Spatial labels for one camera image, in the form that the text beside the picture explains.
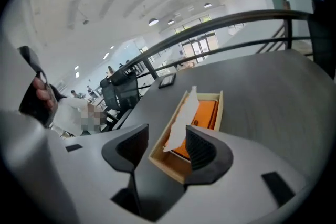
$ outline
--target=black office chair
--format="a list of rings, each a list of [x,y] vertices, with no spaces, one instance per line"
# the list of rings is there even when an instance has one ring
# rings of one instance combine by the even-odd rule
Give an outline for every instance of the black office chair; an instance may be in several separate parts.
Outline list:
[[[121,111],[121,108],[117,102],[117,96],[114,90],[114,86],[107,78],[103,79],[100,82],[101,86],[101,93],[104,97],[105,104],[107,106],[107,109],[114,109]]]
[[[110,78],[123,110],[133,109],[140,101],[138,80],[134,71],[124,74],[116,72]]]
[[[128,105],[126,105],[126,106],[120,106],[119,105],[119,103],[117,101],[117,94],[116,94],[116,91],[115,91],[115,86],[113,85],[113,83],[110,82],[110,78],[109,79],[107,79],[107,78],[103,79],[100,82],[100,86],[101,86],[102,95],[104,96],[105,104],[107,106],[106,110],[113,109],[113,110],[119,111],[119,113],[117,115],[117,120],[118,121],[114,120],[115,124],[113,125],[112,130],[120,129],[121,125],[127,119],[128,115],[131,113],[132,109],[130,109]]]

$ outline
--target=desk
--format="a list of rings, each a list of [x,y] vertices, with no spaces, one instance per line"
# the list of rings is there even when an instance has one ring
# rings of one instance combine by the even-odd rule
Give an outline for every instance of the desk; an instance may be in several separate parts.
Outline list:
[[[172,86],[158,78],[123,124],[149,124],[149,144],[135,180],[144,215],[156,220],[183,195],[183,186],[159,170],[148,155],[183,93],[224,93],[220,131],[257,141],[295,169],[316,177],[336,132],[336,85],[315,63],[293,50],[268,52],[176,74]]]
[[[97,97],[91,104],[93,104],[94,106],[99,106],[103,109],[103,107],[101,106],[101,103],[104,101],[104,97],[99,96]]]

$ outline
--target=person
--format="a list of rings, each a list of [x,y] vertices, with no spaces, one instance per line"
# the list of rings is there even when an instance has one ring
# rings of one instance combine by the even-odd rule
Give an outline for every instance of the person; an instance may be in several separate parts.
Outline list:
[[[87,119],[93,118],[94,124],[100,126],[104,122],[104,114],[98,111],[92,104],[81,98],[68,98],[60,94],[57,89],[50,84],[54,93],[56,103],[52,102],[52,96],[46,89],[45,84],[39,78],[34,78],[33,87],[36,89],[36,96],[42,100],[49,109],[57,107],[53,120],[53,127],[60,135],[66,131],[74,136],[99,133],[98,129],[88,124]]]
[[[95,92],[90,88],[90,85],[88,85],[88,93],[91,97],[97,98],[98,96],[95,94]]]
[[[85,98],[85,94],[84,93],[76,93],[75,90],[71,90],[71,94],[73,95],[73,97],[75,98],[79,98],[79,99],[84,99]]]
[[[110,76],[112,76],[114,74],[114,70],[111,66],[108,66],[109,72],[107,72],[107,78],[109,78]]]

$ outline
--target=black metal railing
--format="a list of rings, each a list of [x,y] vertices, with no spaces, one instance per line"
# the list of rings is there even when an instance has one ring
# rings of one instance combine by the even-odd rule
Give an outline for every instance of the black metal railing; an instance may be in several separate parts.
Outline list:
[[[146,50],[145,52],[141,53],[137,57],[130,60],[128,63],[126,63],[123,67],[121,67],[121,71],[127,71],[129,69],[132,69],[133,66],[143,63],[148,72],[140,74],[138,78],[151,75],[154,79],[158,77],[157,71],[177,66],[181,63],[188,62],[191,60],[195,60],[199,57],[208,56],[212,54],[217,54],[219,52],[258,45],[258,44],[264,44],[257,53],[262,52],[266,48],[265,52],[271,51],[271,49],[278,44],[274,50],[278,50],[283,44],[285,44],[285,49],[291,49],[292,47],[292,41],[293,40],[307,40],[311,39],[310,36],[301,36],[301,37],[293,37],[292,36],[292,20],[303,20],[307,21],[309,18],[311,18],[313,15],[305,12],[298,12],[293,10],[255,10],[252,12],[243,12],[243,13],[237,13],[232,15],[227,15],[224,17],[216,18],[213,20],[210,20],[205,23],[198,24],[196,26],[193,26],[187,30],[184,30],[176,35],[173,35],[155,46],[151,47],[150,49]],[[149,61],[149,58],[152,55],[158,54],[159,52],[170,48],[176,44],[179,44],[183,41],[189,40],[190,38],[196,37],[198,35],[204,34],[206,32],[216,30],[223,27],[228,27],[231,25],[237,25],[242,23],[248,23],[248,22],[257,22],[261,20],[284,20],[281,27],[276,31],[274,35],[272,35],[269,39],[261,39],[261,40],[255,40],[255,41],[249,41],[233,46],[227,46],[227,47],[219,47],[218,49],[203,52],[198,55],[194,55],[192,57],[184,58],[179,61],[175,61],[173,63],[170,63],[168,65],[164,65],[162,67],[158,67],[156,69],[153,68],[152,64]],[[140,89],[147,88],[150,85],[147,85],[145,87],[140,87]]]

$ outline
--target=cardboard box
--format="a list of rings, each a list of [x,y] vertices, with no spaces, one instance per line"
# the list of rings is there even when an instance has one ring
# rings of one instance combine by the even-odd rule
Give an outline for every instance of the cardboard box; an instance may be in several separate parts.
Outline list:
[[[167,175],[171,176],[181,184],[184,183],[184,178],[192,173],[191,164],[183,160],[182,158],[176,156],[171,152],[163,152],[163,146],[169,138],[170,130],[172,124],[175,122],[175,118],[177,113],[188,96],[188,92],[186,91],[176,107],[176,110],[169,120],[166,128],[163,130],[160,138],[158,139],[156,145],[153,147],[152,152],[149,154],[149,160],[155,164],[159,169],[164,171]],[[197,98],[200,101],[206,100],[218,100],[218,111],[215,122],[214,130],[219,131],[219,127],[221,126],[222,115],[223,115],[223,91],[220,93],[198,93]]]

